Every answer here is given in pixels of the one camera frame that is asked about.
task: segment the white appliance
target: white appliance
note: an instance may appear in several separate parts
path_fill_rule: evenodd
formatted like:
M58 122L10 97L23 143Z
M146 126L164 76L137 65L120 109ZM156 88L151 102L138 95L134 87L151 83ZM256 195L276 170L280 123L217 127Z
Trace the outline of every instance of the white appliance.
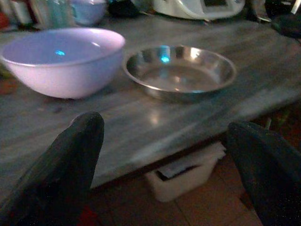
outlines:
M245 0L153 0L156 12L186 19L215 20L241 12Z

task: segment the marble countertop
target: marble countertop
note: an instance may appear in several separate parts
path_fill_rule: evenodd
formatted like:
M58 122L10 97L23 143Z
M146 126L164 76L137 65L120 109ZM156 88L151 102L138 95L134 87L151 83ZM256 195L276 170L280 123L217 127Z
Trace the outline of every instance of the marble countertop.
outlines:
M153 45L194 46L228 57L238 77L193 104L149 97L121 69L110 85L83 100L54 99L19 84L15 93L0 96L0 201L69 122L86 111L98 111L105 120L95 187L223 133L231 121L251 120L300 98L301 46L269 24L141 16L106 18L101 27L126 38L125 56ZM0 43L20 35L26 34L1 34Z

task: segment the table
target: table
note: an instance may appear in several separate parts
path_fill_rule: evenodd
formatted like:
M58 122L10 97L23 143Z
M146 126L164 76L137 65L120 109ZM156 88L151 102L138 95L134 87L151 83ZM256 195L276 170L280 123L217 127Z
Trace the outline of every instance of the table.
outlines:
M0 201L81 113L98 111L105 120L96 187L221 134L231 121L251 120L300 99L301 46L269 24L241 19L207 24L157 15L106 18L100 26L126 38L125 57L155 45L194 46L231 59L238 77L193 104L149 97L121 69L110 85L82 100L50 98L19 84L15 93L0 96ZM0 43L20 35L25 34L1 34Z

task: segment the floor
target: floor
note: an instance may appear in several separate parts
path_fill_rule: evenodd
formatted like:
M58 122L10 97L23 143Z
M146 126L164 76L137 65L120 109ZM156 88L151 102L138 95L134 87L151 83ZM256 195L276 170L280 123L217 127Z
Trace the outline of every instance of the floor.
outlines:
M216 165L207 183L171 202L157 201L144 177L90 197L104 226L261 226L241 201L244 192L230 156Z

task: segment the bowl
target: bowl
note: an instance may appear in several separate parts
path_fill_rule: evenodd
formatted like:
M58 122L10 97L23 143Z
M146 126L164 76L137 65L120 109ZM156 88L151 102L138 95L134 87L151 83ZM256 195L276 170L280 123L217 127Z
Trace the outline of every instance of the bowl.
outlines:
M71 7L77 24L94 25L104 16L107 3L105 0L71 0Z
M147 94L172 101L199 100L236 78L226 57L188 46L156 46L138 51L124 63L130 79Z
M114 77L125 39L96 28L38 32L4 46L1 60L26 86L51 97L83 98Z

